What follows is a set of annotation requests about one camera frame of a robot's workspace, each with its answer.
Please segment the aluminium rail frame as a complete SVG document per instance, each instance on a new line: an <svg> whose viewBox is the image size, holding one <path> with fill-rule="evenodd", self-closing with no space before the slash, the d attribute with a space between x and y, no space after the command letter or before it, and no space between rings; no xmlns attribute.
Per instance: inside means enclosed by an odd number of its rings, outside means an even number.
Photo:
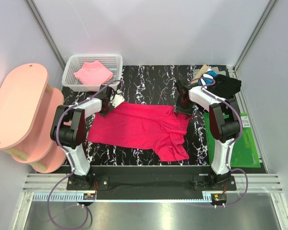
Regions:
<svg viewBox="0 0 288 230"><path fill-rule="evenodd" d="M235 174L211 187L204 174L98 173L68 190L64 174L28 175L15 230L288 230L277 175Z"/></svg>

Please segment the black folded t-shirt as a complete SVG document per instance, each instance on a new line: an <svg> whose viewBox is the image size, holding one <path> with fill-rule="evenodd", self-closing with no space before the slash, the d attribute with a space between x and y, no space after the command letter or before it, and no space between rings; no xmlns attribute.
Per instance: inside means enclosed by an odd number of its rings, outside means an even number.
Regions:
<svg viewBox="0 0 288 230"><path fill-rule="evenodd" d="M240 92L240 80L230 78L221 74L216 75L214 80L215 84L208 86L207 90L216 96L230 99L233 98L236 93Z"/></svg>

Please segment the white plastic mesh basket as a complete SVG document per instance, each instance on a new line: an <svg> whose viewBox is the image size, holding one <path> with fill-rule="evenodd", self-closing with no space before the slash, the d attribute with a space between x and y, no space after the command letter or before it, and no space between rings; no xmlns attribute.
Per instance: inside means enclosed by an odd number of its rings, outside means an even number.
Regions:
<svg viewBox="0 0 288 230"><path fill-rule="evenodd" d="M117 89L122 78L123 58L118 54L82 54L69 57L62 85L75 92L97 92L109 84Z"/></svg>

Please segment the grey folded t-shirt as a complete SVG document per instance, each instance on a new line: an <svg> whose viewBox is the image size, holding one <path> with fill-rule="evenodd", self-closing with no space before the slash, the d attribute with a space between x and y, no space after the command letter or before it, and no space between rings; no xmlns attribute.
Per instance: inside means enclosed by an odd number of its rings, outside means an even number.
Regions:
<svg viewBox="0 0 288 230"><path fill-rule="evenodd" d="M219 70L218 67L211 67L210 69L212 71L214 71L216 74L227 75L226 69L225 70ZM193 77L195 77L199 71L200 71L199 69L195 69L193 71Z"/></svg>

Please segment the tan folded t-shirt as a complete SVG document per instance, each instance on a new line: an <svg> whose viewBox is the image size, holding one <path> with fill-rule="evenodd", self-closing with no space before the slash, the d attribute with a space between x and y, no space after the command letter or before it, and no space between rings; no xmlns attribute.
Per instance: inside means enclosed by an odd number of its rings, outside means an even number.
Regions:
<svg viewBox="0 0 288 230"><path fill-rule="evenodd" d="M192 79L191 83L194 82L198 82L199 79L203 76L203 74L205 74L206 72L208 72L209 70L209 66L208 65L203 65L199 71L197 72L197 74L194 76L194 78Z"/></svg>

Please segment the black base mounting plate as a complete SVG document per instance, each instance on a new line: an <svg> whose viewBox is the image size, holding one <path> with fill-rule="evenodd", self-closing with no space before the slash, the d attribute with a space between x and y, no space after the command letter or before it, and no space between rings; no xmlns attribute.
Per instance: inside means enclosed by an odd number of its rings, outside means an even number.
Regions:
<svg viewBox="0 0 288 230"><path fill-rule="evenodd" d="M203 192L236 191L234 177L210 186L209 166L92 166L95 185L83 189L67 182L67 190L97 190L102 200L195 200Z"/></svg>

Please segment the blue white graphic t-shirt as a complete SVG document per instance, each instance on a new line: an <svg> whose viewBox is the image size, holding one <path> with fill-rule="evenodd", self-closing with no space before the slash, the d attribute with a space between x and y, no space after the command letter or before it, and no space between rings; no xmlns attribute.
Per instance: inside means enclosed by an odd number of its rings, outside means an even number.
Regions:
<svg viewBox="0 0 288 230"><path fill-rule="evenodd" d="M217 74L214 71L209 70L200 77L198 83L199 85L211 84L216 76Z"/></svg>

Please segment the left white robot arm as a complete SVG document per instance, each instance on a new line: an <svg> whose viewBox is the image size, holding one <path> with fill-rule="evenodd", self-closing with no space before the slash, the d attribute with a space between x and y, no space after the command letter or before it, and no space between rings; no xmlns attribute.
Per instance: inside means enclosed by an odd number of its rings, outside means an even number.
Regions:
<svg viewBox="0 0 288 230"><path fill-rule="evenodd" d="M93 114L106 115L111 112L115 108L113 103L116 96L115 90L106 86L78 104L59 105L56 108L50 138L63 150L71 165L68 182L73 186L88 190L96 184L83 149L85 120Z"/></svg>

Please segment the green cutting mat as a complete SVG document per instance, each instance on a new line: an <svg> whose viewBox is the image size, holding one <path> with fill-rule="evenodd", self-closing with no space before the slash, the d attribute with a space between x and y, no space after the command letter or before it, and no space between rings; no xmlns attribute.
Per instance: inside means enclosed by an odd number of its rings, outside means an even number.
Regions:
<svg viewBox="0 0 288 230"><path fill-rule="evenodd" d="M255 146L248 114L241 113L240 116L243 125L243 134L241 138L234 144L230 160L231 167L260 168L260 160ZM210 131L209 113L204 113L204 122L209 161L212 163L215 152L215 139L213 138Z"/></svg>

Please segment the pink three-tier wooden shelf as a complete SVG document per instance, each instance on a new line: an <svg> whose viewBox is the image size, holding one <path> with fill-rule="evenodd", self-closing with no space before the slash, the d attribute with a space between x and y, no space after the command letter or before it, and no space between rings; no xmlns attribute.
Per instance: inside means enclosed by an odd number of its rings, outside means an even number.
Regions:
<svg viewBox="0 0 288 230"><path fill-rule="evenodd" d="M0 150L39 173L56 171L66 159L50 138L62 92L49 86L47 69L28 63L13 69L0 88Z"/></svg>

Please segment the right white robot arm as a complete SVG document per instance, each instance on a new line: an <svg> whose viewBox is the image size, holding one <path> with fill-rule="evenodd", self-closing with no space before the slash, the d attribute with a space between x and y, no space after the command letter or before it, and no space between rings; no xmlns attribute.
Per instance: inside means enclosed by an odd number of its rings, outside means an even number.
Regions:
<svg viewBox="0 0 288 230"><path fill-rule="evenodd" d="M224 99L208 91L207 85L190 84L186 79L177 80L178 98L174 112L191 116L197 104L209 113L209 128L215 139L214 158L207 184L219 190L230 179L230 160L235 142L241 137L243 127L236 99Z"/></svg>

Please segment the crimson red t-shirt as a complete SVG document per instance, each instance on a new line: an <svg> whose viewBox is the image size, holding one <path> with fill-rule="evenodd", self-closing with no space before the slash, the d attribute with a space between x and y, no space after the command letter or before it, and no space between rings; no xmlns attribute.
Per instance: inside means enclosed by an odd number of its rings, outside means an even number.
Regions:
<svg viewBox="0 0 288 230"><path fill-rule="evenodd" d="M187 160L183 143L190 117L174 110L169 105L123 102L106 116L96 114L87 140L153 150L161 161Z"/></svg>

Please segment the light pink folded t-shirt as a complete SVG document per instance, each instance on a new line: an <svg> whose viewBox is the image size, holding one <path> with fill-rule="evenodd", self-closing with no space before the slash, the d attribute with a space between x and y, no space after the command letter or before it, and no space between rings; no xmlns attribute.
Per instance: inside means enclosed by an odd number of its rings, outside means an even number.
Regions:
<svg viewBox="0 0 288 230"><path fill-rule="evenodd" d="M74 73L75 78L84 85L101 85L114 76L100 61L85 62L81 69Z"/></svg>

